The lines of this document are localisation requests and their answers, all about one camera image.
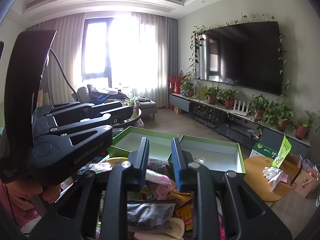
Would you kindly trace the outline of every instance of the tv stand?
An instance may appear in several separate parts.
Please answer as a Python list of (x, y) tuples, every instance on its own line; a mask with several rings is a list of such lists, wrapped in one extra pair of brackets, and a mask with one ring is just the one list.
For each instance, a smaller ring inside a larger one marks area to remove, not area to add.
[(251, 150), (259, 141), (263, 145), (279, 151), (283, 135), (286, 135), (292, 145), (291, 152), (306, 158), (310, 142), (306, 139), (298, 140), (290, 131), (280, 132), (265, 123), (262, 126), (262, 135), (257, 138), (248, 129), (255, 128), (253, 115), (239, 115), (226, 109), (221, 103), (209, 104), (208, 100), (199, 100), (185, 97), (181, 94), (171, 94), (170, 104), (181, 108), (190, 114), (190, 117), (208, 127), (212, 131), (234, 141)]

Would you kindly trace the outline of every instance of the white shelf top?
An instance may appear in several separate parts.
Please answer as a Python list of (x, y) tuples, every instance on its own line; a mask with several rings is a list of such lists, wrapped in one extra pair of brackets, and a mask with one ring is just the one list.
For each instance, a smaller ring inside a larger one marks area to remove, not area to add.
[[(197, 103), (202, 103), (202, 104), (207, 105), (207, 106), (215, 107), (215, 108), (218, 108), (218, 109), (220, 109), (220, 110), (222, 110), (222, 111), (224, 111), (224, 112), (226, 112), (226, 113), (230, 113), (230, 114), (232, 114), (232, 115), (235, 115), (235, 116), (238, 116), (238, 117), (240, 117), (240, 118), (246, 119), (246, 120), (248, 120), (248, 121), (254, 122), (254, 115), (251, 114), (251, 115), (244, 116), (244, 115), (240, 115), (240, 114), (233, 113), (233, 112), (231, 112), (229, 109), (226, 109), (225, 106), (224, 106), (224, 104), (221, 104), (221, 103), (215, 103), (214, 105), (211, 105), (211, 104), (209, 104), (209, 101), (208, 101), (207, 99), (206, 99), (206, 100), (199, 100), (199, 99), (197, 99), (197, 98), (185, 97), (185, 96), (183, 96), (183, 95), (181, 95), (181, 94), (174, 94), (174, 93), (172, 93), (172, 95), (175, 95), (175, 96), (177, 96), (177, 97), (180, 97), (180, 98), (183, 98), (183, 99), (187, 99), (187, 100), (190, 100), (190, 101), (194, 101), (194, 102), (197, 102)], [(273, 128), (273, 127), (272, 127), (270, 124), (268, 124), (268, 123), (259, 122), (258, 124), (260, 124), (260, 125), (262, 125), (262, 126), (264, 126), (264, 127), (267, 127), (267, 128), (269, 128), (269, 129), (271, 129), (271, 130), (273, 130), (273, 131), (276, 131), (276, 132), (278, 132), (278, 133), (284, 134), (285, 136), (290, 137), (290, 138), (294, 139), (295, 141), (298, 141), (298, 142), (300, 142), (300, 143), (302, 143), (302, 144), (310, 147), (310, 141), (309, 141), (308, 139), (299, 140), (299, 139), (297, 139), (297, 138), (295, 137), (295, 135), (292, 134), (291, 131), (288, 130), (288, 129), (286, 129), (284, 132), (281, 132), (281, 131)]]

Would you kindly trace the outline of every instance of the television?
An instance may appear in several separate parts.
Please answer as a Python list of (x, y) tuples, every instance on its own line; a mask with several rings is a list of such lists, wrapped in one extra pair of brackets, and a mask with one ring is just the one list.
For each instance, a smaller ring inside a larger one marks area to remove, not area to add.
[(195, 78), (281, 95), (283, 73), (278, 22), (253, 22), (195, 36)]

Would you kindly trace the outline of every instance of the person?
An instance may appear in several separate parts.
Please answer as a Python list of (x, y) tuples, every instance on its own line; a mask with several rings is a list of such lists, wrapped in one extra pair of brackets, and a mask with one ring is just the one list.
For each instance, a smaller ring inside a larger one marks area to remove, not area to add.
[(39, 216), (30, 201), (30, 196), (41, 193), (45, 201), (53, 203), (60, 196), (60, 185), (44, 189), (31, 178), (17, 179), (8, 184), (0, 180), (0, 202), (19, 229)]

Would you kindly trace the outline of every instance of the round wooden table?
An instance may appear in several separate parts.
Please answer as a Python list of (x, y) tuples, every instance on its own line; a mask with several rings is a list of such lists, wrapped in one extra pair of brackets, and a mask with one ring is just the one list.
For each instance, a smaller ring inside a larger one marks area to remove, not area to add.
[(290, 191), (290, 178), (287, 183), (279, 182), (275, 192), (272, 192), (272, 183), (263, 176), (264, 167), (271, 167), (273, 159), (264, 156), (250, 157), (244, 160), (244, 181), (254, 190), (264, 202), (276, 202), (285, 197)]

